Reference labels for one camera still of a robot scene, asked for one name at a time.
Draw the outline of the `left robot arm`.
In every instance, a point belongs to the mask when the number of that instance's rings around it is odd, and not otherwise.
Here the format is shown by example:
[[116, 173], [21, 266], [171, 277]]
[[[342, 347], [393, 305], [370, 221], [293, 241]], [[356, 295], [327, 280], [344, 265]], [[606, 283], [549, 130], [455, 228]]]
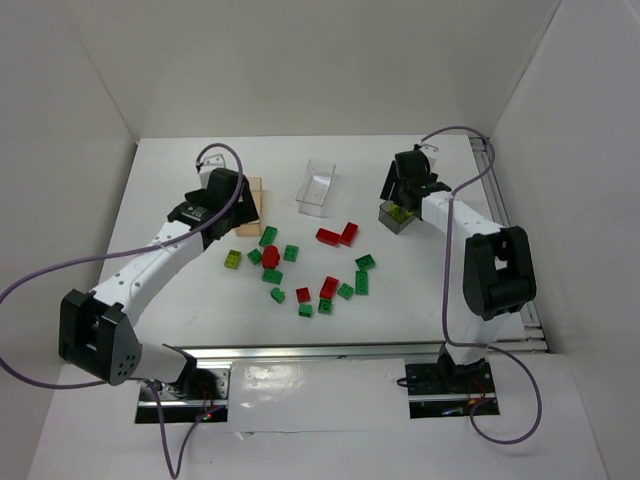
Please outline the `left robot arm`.
[[60, 305], [58, 354], [94, 377], [118, 386], [130, 379], [160, 382], [186, 397], [214, 375], [196, 359], [167, 344], [139, 341], [135, 326], [152, 300], [213, 242], [258, 220], [249, 181], [226, 168], [209, 173], [205, 187], [174, 207], [147, 251], [92, 290], [76, 289]]

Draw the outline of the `clear plastic container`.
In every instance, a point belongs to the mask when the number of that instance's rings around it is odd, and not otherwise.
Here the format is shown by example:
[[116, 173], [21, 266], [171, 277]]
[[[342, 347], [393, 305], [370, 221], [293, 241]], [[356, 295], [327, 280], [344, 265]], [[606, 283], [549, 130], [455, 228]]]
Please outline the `clear plastic container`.
[[331, 190], [336, 165], [324, 160], [310, 159], [296, 202], [301, 215], [324, 218], [326, 201]]

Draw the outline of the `wooden box container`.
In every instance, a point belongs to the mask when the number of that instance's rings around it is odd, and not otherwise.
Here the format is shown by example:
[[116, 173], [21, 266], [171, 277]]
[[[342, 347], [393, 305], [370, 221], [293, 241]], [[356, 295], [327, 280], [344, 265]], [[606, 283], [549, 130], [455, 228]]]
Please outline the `wooden box container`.
[[261, 177], [249, 176], [246, 178], [246, 184], [248, 190], [242, 191], [240, 203], [246, 208], [250, 221], [242, 223], [234, 232], [237, 237], [257, 238], [263, 234], [263, 224], [261, 220], [263, 180]]

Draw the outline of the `red round lego piece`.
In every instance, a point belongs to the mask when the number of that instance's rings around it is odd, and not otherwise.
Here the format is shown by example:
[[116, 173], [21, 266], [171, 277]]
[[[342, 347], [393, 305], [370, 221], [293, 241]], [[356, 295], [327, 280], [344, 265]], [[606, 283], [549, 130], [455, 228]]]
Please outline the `red round lego piece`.
[[280, 262], [280, 253], [275, 245], [267, 245], [263, 252], [261, 263], [265, 269], [276, 269]]

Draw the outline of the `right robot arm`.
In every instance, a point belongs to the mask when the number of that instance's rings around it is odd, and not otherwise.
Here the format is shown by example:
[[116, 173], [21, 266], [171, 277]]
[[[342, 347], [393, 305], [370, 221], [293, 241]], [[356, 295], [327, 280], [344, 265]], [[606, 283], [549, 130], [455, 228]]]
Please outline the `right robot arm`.
[[437, 228], [463, 254], [466, 312], [438, 354], [429, 387], [459, 393], [486, 369], [487, 346], [506, 319], [533, 300], [537, 286], [524, 229], [502, 226], [451, 195], [422, 148], [397, 153], [380, 194], [379, 221], [395, 234], [415, 220]]

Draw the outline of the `red curved lego brick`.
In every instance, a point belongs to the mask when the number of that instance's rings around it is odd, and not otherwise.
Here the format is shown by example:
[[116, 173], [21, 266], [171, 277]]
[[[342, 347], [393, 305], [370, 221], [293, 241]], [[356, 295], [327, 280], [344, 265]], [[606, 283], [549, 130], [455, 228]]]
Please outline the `red curved lego brick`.
[[338, 246], [340, 244], [341, 235], [325, 228], [319, 228], [315, 238], [323, 244]]

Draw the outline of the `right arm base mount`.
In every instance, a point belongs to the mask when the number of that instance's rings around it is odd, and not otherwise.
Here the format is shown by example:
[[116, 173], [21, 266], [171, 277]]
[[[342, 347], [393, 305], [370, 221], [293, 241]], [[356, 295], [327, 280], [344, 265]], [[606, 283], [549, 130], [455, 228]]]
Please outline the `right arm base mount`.
[[432, 363], [405, 365], [405, 374], [396, 381], [408, 395], [411, 419], [468, 417], [500, 413], [489, 363], [481, 360], [460, 367], [448, 358]]

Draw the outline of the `dark smoked plastic container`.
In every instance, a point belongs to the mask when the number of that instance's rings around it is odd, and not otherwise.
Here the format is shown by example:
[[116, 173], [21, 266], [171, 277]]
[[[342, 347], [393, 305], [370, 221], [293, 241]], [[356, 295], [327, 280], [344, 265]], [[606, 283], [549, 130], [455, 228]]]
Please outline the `dark smoked plastic container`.
[[402, 208], [391, 200], [384, 201], [379, 206], [378, 221], [395, 235], [400, 234], [415, 219], [416, 216], [411, 211]]

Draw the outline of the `red long lego brick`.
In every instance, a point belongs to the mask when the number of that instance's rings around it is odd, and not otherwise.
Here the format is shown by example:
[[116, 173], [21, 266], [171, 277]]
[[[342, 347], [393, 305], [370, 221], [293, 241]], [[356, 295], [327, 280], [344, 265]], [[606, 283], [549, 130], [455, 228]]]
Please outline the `red long lego brick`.
[[348, 222], [345, 225], [340, 235], [340, 238], [339, 238], [340, 244], [351, 247], [358, 233], [358, 229], [359, 229], [359, 226], [357, 224]]

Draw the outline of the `yellow-green long lego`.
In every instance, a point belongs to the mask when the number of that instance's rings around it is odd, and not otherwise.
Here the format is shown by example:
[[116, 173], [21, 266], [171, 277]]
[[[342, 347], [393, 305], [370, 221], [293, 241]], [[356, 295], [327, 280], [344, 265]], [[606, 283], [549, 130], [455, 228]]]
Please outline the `yellow-green long lego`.
[[407, 211], [395, 203], [391, 203], [389, 206], [388, 214], [398, 224], [402, 224], [412, 217], [411, 211]]

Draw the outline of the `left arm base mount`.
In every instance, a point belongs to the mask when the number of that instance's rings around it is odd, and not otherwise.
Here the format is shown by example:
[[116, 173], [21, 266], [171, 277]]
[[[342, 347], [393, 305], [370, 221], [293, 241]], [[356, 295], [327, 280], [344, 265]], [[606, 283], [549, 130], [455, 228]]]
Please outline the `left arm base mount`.
[[229, 362], [201, 361], [195, 376], [181, 386], [159, 380], [153, 380], [151, 385], [142, 383], [134, 422], [159, 423], [158, 397], [167, 424], [192, 423], [198, 416], [204, 416], [204, 423], [226, 423], [230, 380]]

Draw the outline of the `green square lego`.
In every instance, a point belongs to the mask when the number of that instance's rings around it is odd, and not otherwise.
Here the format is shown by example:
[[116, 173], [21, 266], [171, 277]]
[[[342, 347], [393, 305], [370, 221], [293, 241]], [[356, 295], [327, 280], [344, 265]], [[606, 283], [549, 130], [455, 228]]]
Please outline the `green square lego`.
[[284, 248], [283, 259], [288, 262], [295, 262], [299, 253], [299, 247], [292, 244], [287, 244]]

